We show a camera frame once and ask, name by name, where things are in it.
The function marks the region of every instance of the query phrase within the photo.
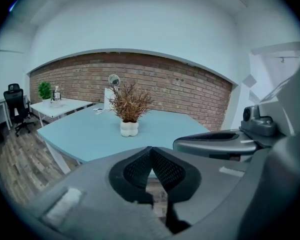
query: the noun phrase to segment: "mesh chair back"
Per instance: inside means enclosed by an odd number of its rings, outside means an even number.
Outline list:
[[[7,90],[3,93],[3,96],[8,105],[10,116],[14,117],[15,121],[22,122],[28,114],[24,105],[24,90]],[[15,109],[18,111],[19,115],[15,115]]]
[[[20,89],[20,86],[17,83],[12,83],[8,85],[8,91],[17,90],[17,89]]]

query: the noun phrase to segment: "wooden floor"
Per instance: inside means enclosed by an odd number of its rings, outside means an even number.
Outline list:
[[[39,192],[64,175],[37,133],[40,121],[34,116],[27,120],[36,123],[28,126],[31,133],[22,129],[16,137],[14,129],[9,131],[6,125],[1,129],[4,143],[0,144],[0,184],[21,205],[27,205]],[[63,157],[71,170],[78,166],[74,159]],[[164,218],[167,193],[159,181],[150,180],[146,191],[153,195],[155,214]]]

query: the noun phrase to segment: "black office chair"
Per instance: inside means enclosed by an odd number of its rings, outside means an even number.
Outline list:
[[[14,89],[7,90],[3,93],[4,99],[8,105],[10,117],[17,126],[15,127],[15,135],[18,137],[18,132],[21,128],[26,128],[28,134],[30,130],[27,125],[36,125],[34,122],[24,122],[24,118],[27,117],[28,112],[24,105],[24,90],[23,89]]]
[[[11,83],[8,85],[8,91],[12,91],[12,90],[18,90],[20,89],[20,86],[18,83]],[[26,105],[27,105],[27,112],[28,112],[28,118],[30,119],[30,101],[28,100]]]

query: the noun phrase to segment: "green plant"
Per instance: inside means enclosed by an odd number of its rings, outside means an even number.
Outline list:
[[[114,96],[109,99],[112,110],[124,123],[136,123],[137,120],[148,112],[152,103],[149,92],[136,89],[135,84],[124,85],[120,90],[113,85],[110,87]]]
[[[49,82],[42,82],[38,87],[39,96],[43,100],[51,99],[51,84]]]

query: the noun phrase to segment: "round mirror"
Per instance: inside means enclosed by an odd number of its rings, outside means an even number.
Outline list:
[[[118,86],[120,84],[120,78],[116,74],[109,75],[108,82],[111,86]]]

